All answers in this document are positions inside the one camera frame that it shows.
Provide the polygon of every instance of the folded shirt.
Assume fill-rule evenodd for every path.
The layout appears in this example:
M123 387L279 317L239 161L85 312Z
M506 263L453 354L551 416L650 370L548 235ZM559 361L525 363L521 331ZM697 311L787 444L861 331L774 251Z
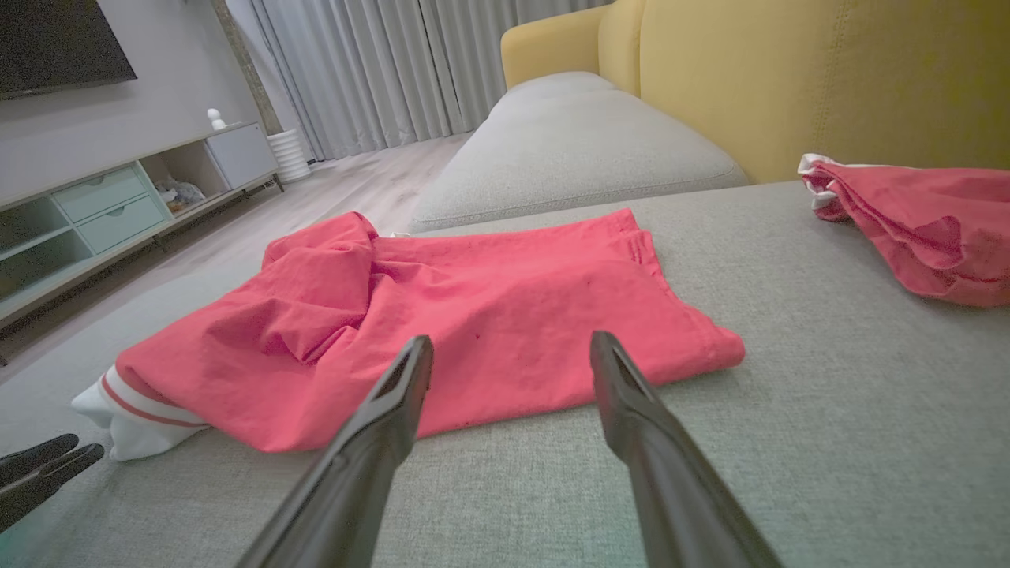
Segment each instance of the folded shirt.
M743 344L682 302L629 210L523 232L384 239L357 213L272 243L262 271L124 351L74 400L119 460L212 425L266 452L325 446L408 339L434 345L418 435L593 400L592 332L662 384Z
M1010 172L846 166L806 154L799 173L814 213L855 221L910 292L1010 304Z

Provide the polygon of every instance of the white figurine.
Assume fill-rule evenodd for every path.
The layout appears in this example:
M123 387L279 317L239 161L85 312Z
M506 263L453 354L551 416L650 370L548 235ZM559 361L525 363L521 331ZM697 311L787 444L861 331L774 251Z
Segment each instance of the white figurine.
M228 126L224 120L221 120L221 113L216 108L207 109L207 118L210 119L210 127L215 130L223 130Z

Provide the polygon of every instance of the red stripe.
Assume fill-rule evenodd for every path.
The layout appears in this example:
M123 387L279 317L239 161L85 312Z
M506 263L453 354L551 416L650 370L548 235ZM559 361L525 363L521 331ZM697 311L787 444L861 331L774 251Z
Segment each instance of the red stripe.
M165 416L158 416L156 414L152 414L150 412L144 412L143 410L133 406L129 402L126 402L125 400L120 398L119 395L112 390L112 387L109 386L109 382L105 380L105 375L102 375L102 388L104 388L105 392L107 392L109 396L112 397L112 400L116 401L116 404L122 406L123 409L126 410L127 412L131 414L136 414L141 418L146 418L155 422L162 422L163 424L181 425L187 428L203 428L207 425L207 424L195 424L193 422L185 422L183 420L174 420L172 418L166 418Z
M118 360L116 360L115 369L116 369L116 374L118 374L119 378L122 379L124 383L126 383L126 386L130 387L131 389L137 391L138 393L142 394L143 396L156 402L161 402L162 404L168 406L175 406L176 408L179 407L179 405L176 404L175 402L169 400L168 398L165 398L165 396L163 396L162 393L150 388L150 385L143 382L143 380L141 380L140 377L137 377L135 374L133 374L132 371L130 371L127 368L120 368Z

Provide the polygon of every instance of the gray curtain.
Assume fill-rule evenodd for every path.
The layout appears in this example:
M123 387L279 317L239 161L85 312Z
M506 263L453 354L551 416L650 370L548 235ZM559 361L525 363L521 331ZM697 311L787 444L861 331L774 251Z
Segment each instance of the gray curtain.
M505 93L506 29L612 0L254 0L323 159L477 128Z

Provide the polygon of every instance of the fabric upholstery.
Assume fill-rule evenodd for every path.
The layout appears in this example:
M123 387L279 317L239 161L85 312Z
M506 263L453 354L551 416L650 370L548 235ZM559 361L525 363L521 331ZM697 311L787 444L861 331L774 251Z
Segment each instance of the fabric upholstery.
M842 163L1010 168L1010 3L648 0L641 98L754 182Z
M673 290L747 347L739 367L660 394L786 566L1010 562L1010 310L907 293L857 228L810 213L799 183L435 234L622 207L652 231ZM67 401L119 350L255 268L205 268L137 297L0 385L0 455L63 432L105 442ZM0 565L232 566L311 458L211 431L164 456L103 460L3 536ZM373 566L488 559L645 565L627 470L594 406L420 440L397 471Z
M600 21L600 76L638 96L638 39L645 0L617 0Z
M502 35L505 85L565 71L599 71L597 36L610 6L531 21Z
M496 109L521 108L524 105L545 99L580 95L590 91L613 91L614 89L616 87L613 83L595 73L585 71L556 73L546 77L530 79L512 87L499 100L499 104L491 109L491 113L494 113Z
M502 99L425 188L411 231L746 183L690 128L581 75L543 77ZM569 81L593 90L535 100Z

